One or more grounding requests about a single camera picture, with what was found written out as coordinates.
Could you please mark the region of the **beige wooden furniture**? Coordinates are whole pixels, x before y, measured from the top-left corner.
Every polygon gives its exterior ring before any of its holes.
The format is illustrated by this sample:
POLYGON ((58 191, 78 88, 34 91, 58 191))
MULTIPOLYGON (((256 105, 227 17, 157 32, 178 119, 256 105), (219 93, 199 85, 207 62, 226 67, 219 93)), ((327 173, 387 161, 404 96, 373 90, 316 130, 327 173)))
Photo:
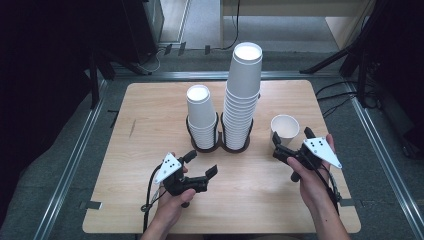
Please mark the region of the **beige wooden furniture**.
POLYGON ((324 17, 339 49, 352 43, 361 21, 371 15, 376 0, 220 0, 220 33, 225 16, 324 17))

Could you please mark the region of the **white paper cup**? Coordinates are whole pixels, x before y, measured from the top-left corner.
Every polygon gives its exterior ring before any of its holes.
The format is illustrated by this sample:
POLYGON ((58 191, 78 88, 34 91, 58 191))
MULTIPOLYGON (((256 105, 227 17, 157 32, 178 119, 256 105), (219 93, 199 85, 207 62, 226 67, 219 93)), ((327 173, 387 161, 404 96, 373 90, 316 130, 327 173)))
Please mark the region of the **white paper cup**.
POLYGON ((290 115, 280 114, 274 116, 270 123, 270 137, 278 134, 279 140, 283 146, 289 143, 298 135, 300 125, 298 121, 290 115))

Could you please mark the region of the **dark cabinet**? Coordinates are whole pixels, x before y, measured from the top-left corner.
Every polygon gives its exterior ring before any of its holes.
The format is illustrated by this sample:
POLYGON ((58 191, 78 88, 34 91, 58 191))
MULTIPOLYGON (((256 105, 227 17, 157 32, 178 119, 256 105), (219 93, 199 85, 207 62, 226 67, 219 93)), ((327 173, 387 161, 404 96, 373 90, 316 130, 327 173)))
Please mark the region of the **dark cabinet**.
POLYGON ((95 49, 138 75, 158 67, 143 67, 158 52, 148 4, 153 0, 96 0, 95 49))

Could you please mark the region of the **person's right hand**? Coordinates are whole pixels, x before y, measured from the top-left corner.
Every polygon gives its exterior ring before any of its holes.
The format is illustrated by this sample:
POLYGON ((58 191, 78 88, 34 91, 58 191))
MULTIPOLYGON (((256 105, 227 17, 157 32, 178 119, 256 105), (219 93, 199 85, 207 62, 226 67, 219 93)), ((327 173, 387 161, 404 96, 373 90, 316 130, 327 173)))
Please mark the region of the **person's right hand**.
POLYGON ((296 158, 288 157, 289 166, 300 175, 300 194, 311 215, 338 215, 326 187, 313 170, 305 168, 296 158))

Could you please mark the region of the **short stack of white cups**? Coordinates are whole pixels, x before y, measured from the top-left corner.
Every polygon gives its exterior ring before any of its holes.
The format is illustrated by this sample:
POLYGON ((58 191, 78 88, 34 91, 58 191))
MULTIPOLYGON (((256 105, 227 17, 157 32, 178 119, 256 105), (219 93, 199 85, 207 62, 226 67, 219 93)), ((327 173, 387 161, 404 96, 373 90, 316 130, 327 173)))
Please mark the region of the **short stack of white cups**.
POLYGON ((187 126, 195 146, 207 150, 217 143, 217 113, 205 85, 193 85, 186 92, 187 126))

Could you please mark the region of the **tall stack of white cups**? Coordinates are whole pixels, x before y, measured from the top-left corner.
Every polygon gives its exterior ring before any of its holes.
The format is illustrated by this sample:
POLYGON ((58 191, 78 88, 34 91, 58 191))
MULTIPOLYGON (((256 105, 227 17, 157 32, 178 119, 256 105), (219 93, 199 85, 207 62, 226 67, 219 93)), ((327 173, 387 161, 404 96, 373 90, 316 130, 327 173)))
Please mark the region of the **tall stack of white cups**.
POLYGON ((251 42, 233 50, 222 115, 223 141, 231 151, 246 145, 260 95, 262 49, 251 42))

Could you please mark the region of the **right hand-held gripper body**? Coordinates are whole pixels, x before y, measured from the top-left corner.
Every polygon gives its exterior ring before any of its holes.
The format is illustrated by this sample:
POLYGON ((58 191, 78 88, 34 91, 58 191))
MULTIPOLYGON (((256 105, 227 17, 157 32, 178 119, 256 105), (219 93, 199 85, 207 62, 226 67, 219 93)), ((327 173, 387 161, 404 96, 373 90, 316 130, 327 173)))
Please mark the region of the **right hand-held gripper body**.
POLYGON ((325 137, 304 139, 301 147, 294 151, 282 144, 275 146, 273 156, 286 163, 288 157, 296 158, 309 170, 318 168, 323 161, 341 169, 342 164, 330 147, 325 137))

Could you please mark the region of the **person's left hand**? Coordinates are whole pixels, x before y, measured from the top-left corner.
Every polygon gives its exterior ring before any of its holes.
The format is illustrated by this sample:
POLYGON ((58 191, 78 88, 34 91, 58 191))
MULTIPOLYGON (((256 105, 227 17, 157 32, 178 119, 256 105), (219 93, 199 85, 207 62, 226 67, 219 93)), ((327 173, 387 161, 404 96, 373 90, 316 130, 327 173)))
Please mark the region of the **person's left hand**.
POLYGON ((194 189, 186 190, 178 196, 172 196, 166 192, 159 200, 155 217, 162 223, 174 225, 182 214, 182 205, 189 203, 195 194, 194 189))

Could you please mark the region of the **black tripod stand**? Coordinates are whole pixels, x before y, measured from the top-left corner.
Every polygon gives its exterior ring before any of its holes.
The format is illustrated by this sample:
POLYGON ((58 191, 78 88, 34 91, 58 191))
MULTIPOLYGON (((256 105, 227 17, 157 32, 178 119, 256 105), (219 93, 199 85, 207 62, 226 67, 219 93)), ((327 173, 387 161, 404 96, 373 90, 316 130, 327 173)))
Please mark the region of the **black tripod stand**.
POLYGON ((359 68, 357 79, 356 98, 363 108, 367 107, 365 87, 367 82, 367 67, 370 63, 372 46, 377 43, 378 35, 383 28, 383 15, 391 0, 377 0, 374 9, 356 39, 344 49, 317 63, 316 65, 300 70, 300 74, 314 74, 328 65, 345 58, 339 69, 342 77, 350 77, 356 68, 359 68))

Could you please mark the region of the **metal floor rail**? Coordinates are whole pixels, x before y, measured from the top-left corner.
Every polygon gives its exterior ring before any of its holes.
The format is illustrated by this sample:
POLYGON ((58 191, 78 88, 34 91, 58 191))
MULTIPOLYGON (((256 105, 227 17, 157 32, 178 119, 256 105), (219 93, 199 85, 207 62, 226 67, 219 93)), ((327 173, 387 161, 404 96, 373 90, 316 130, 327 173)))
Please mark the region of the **metal floor rail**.
POLYGON ((376 125, 369 115, 369 111, 359 103, 358 98, 352 100, 352 105, 415 238, 424 240, 424 217, 390 156, 376 125))
POLYGON ((67 161, 64 171, 59 179, 53 195, 51 196, 46 211, 39 223, 39 226, 34 234, 33 240, 48 240, 50 233, 54 227, 56 219, 60 213, 62 205, 66 199, 73 178, 78 169, 82 155, 86 149, 88 140, 97 122, 99 114, 104 104, 103 96, 107 92, 108 83, 106 80, 100 82, 99 102, 89 111, 89 114, 84 122, 83 128, 78 136, 77 142, 74 145, 71 155, 67 161))

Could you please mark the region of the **black wire cup holder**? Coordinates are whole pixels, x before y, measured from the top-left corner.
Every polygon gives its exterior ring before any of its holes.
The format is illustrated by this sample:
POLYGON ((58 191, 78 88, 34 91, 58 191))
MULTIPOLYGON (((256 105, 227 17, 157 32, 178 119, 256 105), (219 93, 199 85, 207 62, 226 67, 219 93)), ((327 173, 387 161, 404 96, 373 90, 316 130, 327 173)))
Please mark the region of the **black wire cup holder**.
POLYGON ((253 115, 260 94, 242 99, 226 92, 221 115, 215 113, 214 121, 199 128, 186 117, 187 131, 192 146, 199 152, 213 152, 219 147, 230 153, 245 151, 250 144, 253 129, 253 115))

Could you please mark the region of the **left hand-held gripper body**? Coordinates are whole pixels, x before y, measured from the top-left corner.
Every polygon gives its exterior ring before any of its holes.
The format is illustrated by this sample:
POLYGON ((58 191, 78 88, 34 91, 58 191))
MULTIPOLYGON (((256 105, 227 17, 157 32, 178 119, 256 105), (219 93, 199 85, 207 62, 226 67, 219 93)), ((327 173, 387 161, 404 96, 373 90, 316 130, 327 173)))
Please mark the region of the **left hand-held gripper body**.
POLYGON ((172 196, 178 196, 188 189, 194 189, 196 193, 206 192, 209 179, 206 176, 185 176, 184 164, 183 157, 176 158, 172 153, 168 153, 154 178, 154 183, 162 183, 172 196))

